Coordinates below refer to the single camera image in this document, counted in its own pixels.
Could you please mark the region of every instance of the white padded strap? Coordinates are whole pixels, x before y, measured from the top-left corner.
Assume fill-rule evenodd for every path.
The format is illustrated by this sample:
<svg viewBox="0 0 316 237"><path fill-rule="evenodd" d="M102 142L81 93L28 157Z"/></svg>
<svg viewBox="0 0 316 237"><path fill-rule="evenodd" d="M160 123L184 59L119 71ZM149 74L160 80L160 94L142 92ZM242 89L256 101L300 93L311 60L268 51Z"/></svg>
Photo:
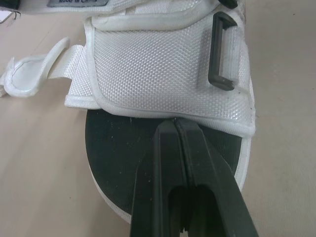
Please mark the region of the white padded strap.
<svg viewBox="0 0 316 237"><path fill-rule="evenodd" d="M64 38L59 41L47 55L30 56L18 62L11 59L5 73L0 79L0 97L8 93L15 97L35 95L47 79L69 78L74 86L82 81L89 84L85 48L74 45L69 48L70 41ZM66 98L70 107L98 109L89 86L84 86L77 94Z"/></svg>

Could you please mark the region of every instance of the black circular base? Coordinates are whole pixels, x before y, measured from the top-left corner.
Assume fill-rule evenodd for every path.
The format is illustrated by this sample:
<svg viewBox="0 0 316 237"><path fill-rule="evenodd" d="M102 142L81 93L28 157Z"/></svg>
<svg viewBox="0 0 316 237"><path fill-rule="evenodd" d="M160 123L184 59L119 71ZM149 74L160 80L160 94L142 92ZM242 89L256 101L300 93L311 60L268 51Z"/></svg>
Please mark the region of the black circular base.
<svg viewBox="0 0 316 237"><path fill-rule="evenodd" d="M105 196L128 214L132 212L137 166L164 120L115 116L103 110L87 112L85 143L92 174ZM200 128L235 173L241 138Z"/></svg>

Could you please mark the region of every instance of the fabric label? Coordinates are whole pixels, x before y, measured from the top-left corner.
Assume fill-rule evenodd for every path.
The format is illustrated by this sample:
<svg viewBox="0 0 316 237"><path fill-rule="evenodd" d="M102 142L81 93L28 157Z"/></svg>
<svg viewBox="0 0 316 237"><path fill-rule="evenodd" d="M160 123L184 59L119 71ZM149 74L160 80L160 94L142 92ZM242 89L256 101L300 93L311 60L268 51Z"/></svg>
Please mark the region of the fabric label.
<svg viewBox="0 0 316 237"><path fill-rule="evenodd" d="M87 7L105 6L109 0L49 0L49 7Z"/></svg>

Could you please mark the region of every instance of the black plastic buckle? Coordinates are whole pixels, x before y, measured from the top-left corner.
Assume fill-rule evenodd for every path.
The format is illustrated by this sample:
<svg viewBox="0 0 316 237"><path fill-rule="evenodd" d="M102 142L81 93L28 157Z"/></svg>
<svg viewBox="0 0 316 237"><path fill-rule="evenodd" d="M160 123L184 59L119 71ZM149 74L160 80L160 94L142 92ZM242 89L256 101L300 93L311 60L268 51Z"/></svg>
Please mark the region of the black plastic buckle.
<svg viewBox="0 0 316 237"><path fill-rule="evenodd" d="M208 81L213 86L225 91L235 88L233 82L219 75L223 30L237 26L236 21L224 12L217 12L213 17L212 43L208 68Z"/></svg>
<svg viewBox="0 0 316 237"><path fill-rule="evenodd" d="M229 165L193 121L160 124L138 166L130 237L258 237Z"/></svg>
<svg viewBox="0 0 316 237"><path fill-rule="evenodd" d="M234 9L238 7L238 2L237 0L218 0L222 5L229 9Z"/></svg>

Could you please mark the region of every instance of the white padding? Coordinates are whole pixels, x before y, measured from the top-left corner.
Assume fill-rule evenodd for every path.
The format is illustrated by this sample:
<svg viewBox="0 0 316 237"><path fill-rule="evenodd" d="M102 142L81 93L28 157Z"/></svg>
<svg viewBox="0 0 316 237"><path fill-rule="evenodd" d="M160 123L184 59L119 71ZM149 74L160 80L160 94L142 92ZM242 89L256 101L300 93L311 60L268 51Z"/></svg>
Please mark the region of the white padding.
<svg viewBox="0 0 316 237"><path fill-rule="evenodd" d="M30 56L14 63L12 59L2 75L6 92L11 96L35 95L47 80L48 73L58 56L69 47L70 40L59 41L47 55Z"/></svg>

